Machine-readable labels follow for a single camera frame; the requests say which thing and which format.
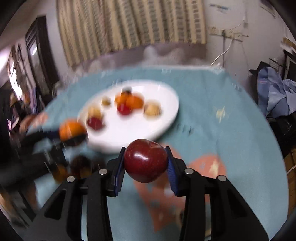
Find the orange tangerine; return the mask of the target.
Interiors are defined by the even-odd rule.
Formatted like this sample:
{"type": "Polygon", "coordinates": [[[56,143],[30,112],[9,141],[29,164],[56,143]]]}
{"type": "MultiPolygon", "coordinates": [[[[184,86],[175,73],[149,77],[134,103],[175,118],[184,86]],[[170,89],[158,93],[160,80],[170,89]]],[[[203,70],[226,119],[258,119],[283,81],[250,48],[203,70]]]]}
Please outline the orange tangerine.
{"type": "Polygon", "coordinates": [[[144,99],[141,98],[140,96],[136,95],[130,95],[126,99],[126,106],[131,108],[132,110],[134,109],[142,109],[144,105],[144,99]]]}
{"type": "Polygon", "coordinates": [[[62,142],[86,134],[86,128],[76,119],[67,119],[59,126],[59,138],[62,142]]]}
{"type": "Polygon", "coordinates": [[[116,104],[126,104],[126,101],[129,96],[130,96],[130,93],[122,92],[115,96],[114,101],[116,104]]]}

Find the yellow potato-like fruit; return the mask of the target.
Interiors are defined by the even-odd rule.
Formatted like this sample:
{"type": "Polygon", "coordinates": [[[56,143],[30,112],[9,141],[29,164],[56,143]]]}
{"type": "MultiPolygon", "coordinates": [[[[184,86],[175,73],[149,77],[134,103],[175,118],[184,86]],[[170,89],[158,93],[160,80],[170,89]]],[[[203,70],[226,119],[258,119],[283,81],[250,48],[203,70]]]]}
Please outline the yellow potato-like fruit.
{"type": "Polygon", "coordinates": [[[102,113],[101,110],[95,106],[91,106],[88,109],[88,118],[98,118],[98,119],[102,119],[102,113]]]}

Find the small red tomato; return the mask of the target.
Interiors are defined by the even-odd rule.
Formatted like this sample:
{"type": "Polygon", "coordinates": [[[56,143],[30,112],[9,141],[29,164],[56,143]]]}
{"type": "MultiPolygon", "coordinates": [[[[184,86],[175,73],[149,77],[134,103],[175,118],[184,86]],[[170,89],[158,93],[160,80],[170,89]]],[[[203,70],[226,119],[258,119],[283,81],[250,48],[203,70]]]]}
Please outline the small red tomato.
{"type": "Polygon", "coordinates": [[[117,105],[117,112],[120,115],[130,115],[132,113],[132,109],[124,103],[120,103],[117,105]]]}

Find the wall power strip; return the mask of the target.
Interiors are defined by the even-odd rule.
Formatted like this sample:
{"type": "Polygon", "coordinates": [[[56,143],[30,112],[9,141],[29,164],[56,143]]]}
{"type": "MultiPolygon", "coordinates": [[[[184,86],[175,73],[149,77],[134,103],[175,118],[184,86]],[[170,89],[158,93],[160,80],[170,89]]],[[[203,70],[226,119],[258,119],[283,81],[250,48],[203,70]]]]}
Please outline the wall power strip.
{"type": "Polygon", "coordinates": [[[243,37],[248,37],[248,35],[244,35],[240,31],[224,30],[224,29],[219,29],[217,27],[209,27],[209,34],[214,36],[222,36],[222,37],[233,39],[240,42],[243,41],[243,37]]]}

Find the blue crumpled clothes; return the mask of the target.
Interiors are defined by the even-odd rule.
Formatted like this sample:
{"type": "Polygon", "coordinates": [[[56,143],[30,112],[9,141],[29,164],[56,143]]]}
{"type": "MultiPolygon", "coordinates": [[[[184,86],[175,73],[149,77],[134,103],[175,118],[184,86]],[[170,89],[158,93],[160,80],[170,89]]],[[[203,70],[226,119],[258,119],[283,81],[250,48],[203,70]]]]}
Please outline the blue crumpled clothes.
{"type": "Polygon", "coordinates": [[[295,82],[282,79],[271,67],[262,68],[257,75],[258,106],[273,118],[295,112],[295,82]]]}

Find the small dark plum on plate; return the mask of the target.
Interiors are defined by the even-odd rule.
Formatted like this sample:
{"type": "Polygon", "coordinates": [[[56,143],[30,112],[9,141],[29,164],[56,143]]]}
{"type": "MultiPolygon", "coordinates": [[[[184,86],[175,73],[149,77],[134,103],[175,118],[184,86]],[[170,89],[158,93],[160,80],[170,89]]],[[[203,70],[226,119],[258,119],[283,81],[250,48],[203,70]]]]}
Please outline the small dark plum on plate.
{"type": "Polygon", "coordinates": [[[127,87],[123,88],[123,89],[121,90],[121,92],[122,92],[122,93],[129,93],[129,94],[131,94],[131,92],[132,92],[132,88],[129,87],[129,86],[127,86],[127,87]]]}

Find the striped beige curtain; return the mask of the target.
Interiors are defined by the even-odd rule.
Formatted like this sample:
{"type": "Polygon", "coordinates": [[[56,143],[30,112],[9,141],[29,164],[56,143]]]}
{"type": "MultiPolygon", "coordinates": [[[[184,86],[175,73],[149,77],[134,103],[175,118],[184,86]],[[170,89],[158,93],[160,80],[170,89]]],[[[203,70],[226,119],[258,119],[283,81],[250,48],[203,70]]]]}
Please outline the striped beige curtain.
{"type": "Polygon", "coordinates": [[[69,67],[156,43],[206,44],[202,1],[57,1],[69,67]]]}

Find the small green-yellow fruit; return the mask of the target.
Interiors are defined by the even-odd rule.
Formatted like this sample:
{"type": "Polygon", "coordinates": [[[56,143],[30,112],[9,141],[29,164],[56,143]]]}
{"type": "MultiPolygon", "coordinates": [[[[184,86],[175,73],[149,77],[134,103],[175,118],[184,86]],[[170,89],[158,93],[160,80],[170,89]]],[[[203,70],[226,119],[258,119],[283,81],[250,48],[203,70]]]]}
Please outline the small green-yellow fruit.
{"type": "Polygon", "coordinates": [[[111,105],[110,98],[107,96],[102,97],[101,104],[102,106],[110,106],[111,105]]]}

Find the dark red apple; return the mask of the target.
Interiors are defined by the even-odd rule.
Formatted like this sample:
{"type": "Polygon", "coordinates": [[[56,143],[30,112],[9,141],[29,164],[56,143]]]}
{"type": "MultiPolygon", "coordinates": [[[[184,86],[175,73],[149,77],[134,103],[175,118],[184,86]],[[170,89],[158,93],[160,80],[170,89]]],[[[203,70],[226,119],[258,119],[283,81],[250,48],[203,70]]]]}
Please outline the dark red apple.
{"type": "Polygon", "coordinates": [[[138,139],[125,149],[125,170],[135,181],[150,183],[168,167],[168,154],[164,147],[153,141],[138,139]]]}

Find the white oval plate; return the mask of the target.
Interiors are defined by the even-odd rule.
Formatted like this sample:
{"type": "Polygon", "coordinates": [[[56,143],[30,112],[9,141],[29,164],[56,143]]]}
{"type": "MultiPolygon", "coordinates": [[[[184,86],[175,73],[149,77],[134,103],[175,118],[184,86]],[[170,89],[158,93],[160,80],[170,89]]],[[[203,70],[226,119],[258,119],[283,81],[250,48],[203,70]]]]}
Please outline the white oval plate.
{"type": "Polygon", "coordinates": [[[90,148],[105,154],[118,153],[122,147],[132,141],[143,138],[151,141],[158,139],[174,122],[179,111],[179,96],[168,84],[147,80],[128,80],[116,84],[90,97],[81,108],[77,119],[86,124],[88,109],[95,106],[103,114],[104,127],[95,131],[86,126],[90,148]],[[142,109],[134,110],[130,115],[120,115],[114,102],[115,96],[125,87],[131,87],[133,94],[140,95],[145,102],[156,102],[161,106],[158,116],[146,116],[142,109]],[[111,100],[110,106],[102,106],[102,97],[111,100]]]}

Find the pale pinkish fruit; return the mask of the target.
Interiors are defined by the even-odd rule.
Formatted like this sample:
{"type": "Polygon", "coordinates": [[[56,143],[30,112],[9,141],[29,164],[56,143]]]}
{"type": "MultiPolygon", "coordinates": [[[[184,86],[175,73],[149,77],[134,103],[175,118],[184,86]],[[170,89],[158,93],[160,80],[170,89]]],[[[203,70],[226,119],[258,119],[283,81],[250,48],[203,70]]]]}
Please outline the pale pinkish fruit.
{"type": "Polygon", "coordinates": [[[158,116],[161,114],[161,106],[156,102],[147,102],[144,105],[144,114],[147,116],[158,116]]]}

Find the red plum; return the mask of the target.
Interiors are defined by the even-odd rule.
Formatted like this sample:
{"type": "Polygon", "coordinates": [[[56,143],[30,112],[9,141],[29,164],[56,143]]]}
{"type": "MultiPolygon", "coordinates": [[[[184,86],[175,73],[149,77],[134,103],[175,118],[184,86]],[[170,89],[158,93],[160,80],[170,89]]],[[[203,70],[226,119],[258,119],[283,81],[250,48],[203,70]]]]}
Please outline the red plum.
{"type": "Polygon", "coordinates": [[[86,121],[87,125],[95,131],[98,131],[104,127],[103,121],[97,117],[90,117],[86,121]]]}

